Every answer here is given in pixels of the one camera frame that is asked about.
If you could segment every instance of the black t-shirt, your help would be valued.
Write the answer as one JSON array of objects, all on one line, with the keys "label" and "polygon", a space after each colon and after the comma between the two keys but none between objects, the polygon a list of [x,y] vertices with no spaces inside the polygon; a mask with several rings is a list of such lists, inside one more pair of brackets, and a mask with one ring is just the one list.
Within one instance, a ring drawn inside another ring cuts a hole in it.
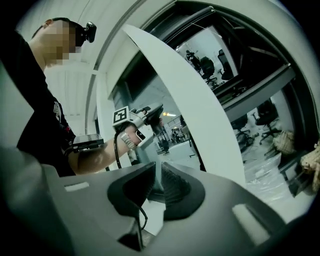
[{"label": "black t-shirt", "polygon": [[16,31],[7,32],[6,38],[10,43],[1,51],[1,61],[34,110],[17,147],[36,157],[40,163],[54,166],[61,177],[75,175],[63,154],[75,135],[64,117],[61,104],[49,91],[46,77],[29,44]]}]

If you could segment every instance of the plastic sheet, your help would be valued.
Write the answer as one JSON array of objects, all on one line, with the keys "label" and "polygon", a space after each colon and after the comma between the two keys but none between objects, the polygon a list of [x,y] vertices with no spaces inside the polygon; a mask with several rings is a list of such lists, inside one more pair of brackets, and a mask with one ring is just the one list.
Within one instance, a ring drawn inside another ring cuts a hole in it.
[{"label": "plastic sheet", "polygon": [[253,162],[244,169],[247,190],[268,205],[292,197],[278,169],[280,161],[281,153],[262,162]]}]

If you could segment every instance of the gray device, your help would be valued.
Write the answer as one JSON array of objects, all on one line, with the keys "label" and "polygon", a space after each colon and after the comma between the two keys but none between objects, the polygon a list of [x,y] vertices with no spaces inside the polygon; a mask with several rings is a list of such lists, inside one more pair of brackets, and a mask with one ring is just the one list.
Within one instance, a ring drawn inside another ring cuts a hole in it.
[{"label": "gray device", "polygon": [[[143,249],[139,207],[155,182],[154,162],[59,177],[32,155],[17,149],[0,153],[0,189],[8,209],[60,254],[242,255],[285,226],[233,181],[164,162],[164,223]],[[243,206],[242,217],[236,206]]]}]

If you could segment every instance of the hand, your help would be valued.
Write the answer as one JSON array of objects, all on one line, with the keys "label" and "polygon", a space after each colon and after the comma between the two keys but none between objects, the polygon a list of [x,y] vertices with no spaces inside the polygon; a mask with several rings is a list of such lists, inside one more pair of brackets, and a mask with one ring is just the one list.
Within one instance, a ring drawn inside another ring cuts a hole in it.
[{"label": "hand", "polygon": [[[161,126],[164,126],[164,123],[162,122],[162,118],[159,118],[159,123]],[[141,140],[138,138],[136,131],[137,131],[137,127],[135,125],[129,125],[127,128],[124,129],[124,131],[126,132],[126,134],[128,134],[130,140],[135,144],[138,145]]]}]

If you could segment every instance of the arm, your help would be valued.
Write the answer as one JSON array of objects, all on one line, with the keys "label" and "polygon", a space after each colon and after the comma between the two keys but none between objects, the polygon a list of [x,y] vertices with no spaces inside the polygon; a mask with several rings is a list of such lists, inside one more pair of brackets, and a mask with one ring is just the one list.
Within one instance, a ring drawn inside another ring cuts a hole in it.
[{"label": "arm", "polygon": [[[136,127],[133,125],[127,127],[125,132],[136,145],[140,142],[136,135]],[[117,138],[118,154],[121,157],[129,151],[123,140]],[[110,139],[104,146],[90,151],[82,151],[79,153],[71,152],[68,156],[70,167],[76,175],[98,172],[116,160],[114,139]]]}]

